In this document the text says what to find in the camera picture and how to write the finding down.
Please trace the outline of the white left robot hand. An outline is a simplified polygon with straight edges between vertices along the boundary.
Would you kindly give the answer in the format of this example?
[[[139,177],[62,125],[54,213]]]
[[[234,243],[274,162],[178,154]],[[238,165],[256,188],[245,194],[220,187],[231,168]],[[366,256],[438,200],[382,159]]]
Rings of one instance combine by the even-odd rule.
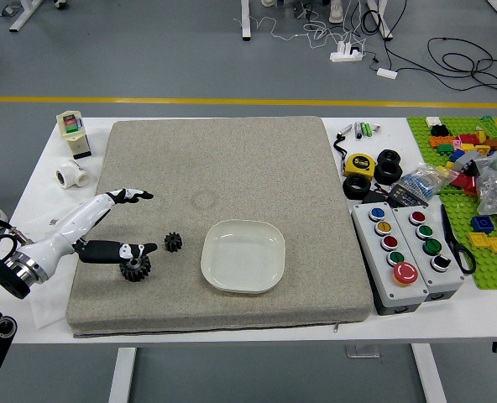
[[[25,244],[14,257],[32,272],[34,282],[42,283],[52,277],[60,259],[75,252],[76,243],[83,239],[117,204],[137,203],[153,197],[147,191],[118,189],[94,196],[67,213],[43,239]]]

